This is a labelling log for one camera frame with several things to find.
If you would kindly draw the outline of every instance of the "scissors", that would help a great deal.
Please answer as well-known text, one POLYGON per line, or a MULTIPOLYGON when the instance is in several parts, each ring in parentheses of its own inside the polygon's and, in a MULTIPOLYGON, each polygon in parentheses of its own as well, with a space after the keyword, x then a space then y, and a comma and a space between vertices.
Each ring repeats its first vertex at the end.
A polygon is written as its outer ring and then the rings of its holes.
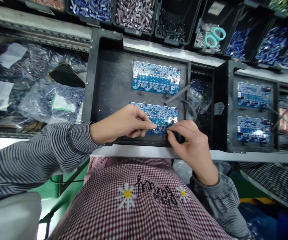
POLYGON ((226 37, 226 32, 221 27, 210 28, 207 24, 202 22, 201 23, 201 28, 205 31, 205 44, 206 44, 206 47, 215 48, 217 46, 218 42, 223 40, 226 37), (216 34, 216 31, 219 31, 223 36, 222 37, 218 37, 218 35, 216 34), (208 39, 212 40, 214 42, 214 45, 210 45, 208 43, 208 39))

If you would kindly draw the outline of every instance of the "white flower embroidery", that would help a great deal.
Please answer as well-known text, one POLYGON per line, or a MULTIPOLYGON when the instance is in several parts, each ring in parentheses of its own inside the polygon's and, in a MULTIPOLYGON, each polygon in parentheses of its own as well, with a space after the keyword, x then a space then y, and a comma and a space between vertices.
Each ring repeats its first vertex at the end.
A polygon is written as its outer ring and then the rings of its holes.
POLYGON ((183 188, 182 186, 179 186, 176 188, 179 192, 176 193, 177 195, 181 195, 179 200, 184 200, 185 203, 187 203, 187 201, 189 200, 188 196, 186 195, 186 192, 185 192, 185 188, 183 188))
POLYGON ((120 199, 122 197, 125 197, 123 199, 123 201, 118 205, 118 209, 121 209, 122 206, 124 205, 124 203, 126 202, 126 211, 128 212, 130 210, 130 204, 132 205, 132 207, 135 207, 133 198, 136 198, 137 195, 134 193, 131 193, 131 191, 134 189, 134 186, 128 186, 128 183, 124 184, 125 189, 123 189, 122 187, 118 187, 118 190, 120 192, 122 192, 123 194, 118 195, 116 197, 116 199, 120 199))

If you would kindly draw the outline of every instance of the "blue circuit board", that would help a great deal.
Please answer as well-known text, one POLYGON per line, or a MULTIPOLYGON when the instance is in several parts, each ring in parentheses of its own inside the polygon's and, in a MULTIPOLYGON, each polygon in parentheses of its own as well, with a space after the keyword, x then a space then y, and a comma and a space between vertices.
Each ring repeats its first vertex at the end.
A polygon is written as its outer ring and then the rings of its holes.
POLYGON ((180 69, 134 61, 132 89, 169 95, 179 92, 180 69))
POLYGON ((261 118, 237 117, 237 141, 270 143, 271 121, 261 118))
POLYGON ((178 120, 178 108, 131 102, 144 111, 150 121, 157 125, 154 130, 147 130, 146 134, 164 135, 167 128, 178 120))
POLYGON ((238 105, 265 108, 270 103, 271 87, 238 82, 238 105))

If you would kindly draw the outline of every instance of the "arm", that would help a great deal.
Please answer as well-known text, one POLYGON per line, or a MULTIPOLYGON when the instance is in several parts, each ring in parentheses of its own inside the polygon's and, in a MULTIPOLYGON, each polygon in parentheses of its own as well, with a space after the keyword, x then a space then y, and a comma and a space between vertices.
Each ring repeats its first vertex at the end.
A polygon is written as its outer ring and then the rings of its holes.
POLYGON ((154 128, 133 105, 94 124, 47 125, 29 141, 0 150, 0 200, 41 186, 57 170, 71 172, 104 143, 124 135, 144 136, 154 128))
POLYGON ((177 122, 167 132, 176 153, 193 169, 193 186, 205 209, 230 236, 251 239, 246 221, 238 210, 239 197, 234 183, 218 173, 211 159, 207 136, 193 121, 177 122), (179 144, 172 131, 177 131, 186 141, 179 144))
POLYGON ((190 183, 200 202, 225 232, 237 239, 252 239, 246 221, 238 210, 238 193, 229 177, 219 174, 218 183, 207 186, 201 184, 193 173, 190 183))

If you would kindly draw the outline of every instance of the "smartphone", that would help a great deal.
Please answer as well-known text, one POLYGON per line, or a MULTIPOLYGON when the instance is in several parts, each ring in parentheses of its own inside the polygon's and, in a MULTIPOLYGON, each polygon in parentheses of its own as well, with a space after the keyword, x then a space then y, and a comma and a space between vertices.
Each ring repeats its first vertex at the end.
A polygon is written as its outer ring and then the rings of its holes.
POLYGON ((85 82, 66 63, 60 64, 48 73, 48 76, 57 83, 70 87, 85 87, 85 82))

